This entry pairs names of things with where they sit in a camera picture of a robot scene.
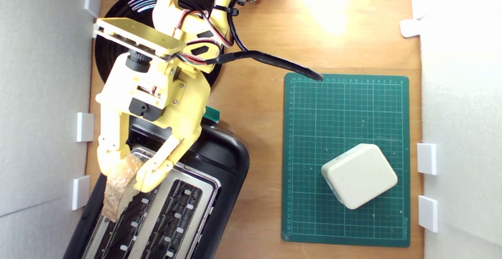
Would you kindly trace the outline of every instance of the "wooden table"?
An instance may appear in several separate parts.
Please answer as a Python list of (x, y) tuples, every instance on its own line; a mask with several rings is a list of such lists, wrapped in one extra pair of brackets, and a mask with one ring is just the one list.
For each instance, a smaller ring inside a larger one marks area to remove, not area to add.
[[(117, 0), (102, 0), (102, 16)], [(386, 258), (422, 259), (423, 229), (417, 195), (423, 191), (416, 170), (421, 141), (421, 65), (417, 38), (403, 39), (399, 21), (411, 17), (411, 0), (260, 0), (240, 7), (237, 31), (250, 49), (309, 66), (320, 73), (405, 75), (410, 84), (411, 245), (377, 248), (286, 243), (281, 228), (282, 109), (285, 71), (241, 60), (226, 64), (209, 105), (221, 110), (228, 127), (246, 145), (251, 166), (216, 258)], [(103, 83), (93, 64), (90, 109)], [(95, 183), (97, 143), (89, 144), (87, 174)]]

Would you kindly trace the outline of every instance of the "white wall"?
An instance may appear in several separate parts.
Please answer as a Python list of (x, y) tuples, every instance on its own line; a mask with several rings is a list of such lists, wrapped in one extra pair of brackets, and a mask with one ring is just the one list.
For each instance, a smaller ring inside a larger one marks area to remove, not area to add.
[(81, 211), (77, 112), (89, 109), (93, 17), (84, 0), (1, 0), (0, 258), (59, 258)]
[(502, 0), (432, 0), (423, 17), (423, 141), (437, 143), (427, 259), (502, 258)]

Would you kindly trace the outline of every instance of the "green cutting mat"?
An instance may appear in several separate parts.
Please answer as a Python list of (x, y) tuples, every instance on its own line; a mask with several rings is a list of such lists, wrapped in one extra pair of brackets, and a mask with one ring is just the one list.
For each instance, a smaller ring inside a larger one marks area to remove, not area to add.
[[(409, 246), (407, 77), (285, 77), (282, 238), (339, 245)], [(359, 143), (380, 147), (398, 184), (356, 210), (340, 204), (321, 166)]]

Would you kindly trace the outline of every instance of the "black circular base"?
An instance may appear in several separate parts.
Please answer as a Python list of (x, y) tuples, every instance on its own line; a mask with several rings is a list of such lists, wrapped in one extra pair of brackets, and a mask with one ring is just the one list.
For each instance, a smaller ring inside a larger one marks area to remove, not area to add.
[[(106, 13), (105, 17), (126, 17), (140, 23), (154, 27), (152, 12), (156, 0), (119, 0)], [(128, 48), (113, 41), (97, 36), (95, 41), (95, 59), (98, 73), (101, 79), (106, 82), (110, 75), (113, 63), (120, 54), (128, 52)], [(206, 80), (212, 86), (218, 78), (221, 65), (216, 65), (211, 73), (206, 74)]]

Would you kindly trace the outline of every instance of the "white block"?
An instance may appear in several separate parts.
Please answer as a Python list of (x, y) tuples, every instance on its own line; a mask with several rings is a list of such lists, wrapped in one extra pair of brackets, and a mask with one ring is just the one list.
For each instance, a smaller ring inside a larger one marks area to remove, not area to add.
[(418, 196), (418, 224), (438, 232), (438, 202), (423, 195)]
[(94, 140), (94, 114), (77, 114), (77, 142)]
[(417, 144), (418, 172), (429, 175), (437, 175), (436, 145), (433, 143)]
[(101, 0), (84, 0), (84, 9), (94, 16), (94, 18), (99, 18)]
[(79, 209), (89, 200), (90, 179), (90, 176), (73, 179), (73, 197), (71, 202), (72, 210)]
[(395, 186), (398, 177), (376, 145), (362, 143), (321, 168), (336, 198), (356, 209)]
[(421, 32), (420, 21), (415, 19), (401, 20), (399, 27), (401, 29), (401, 35), (405, 38), (418, 36)]

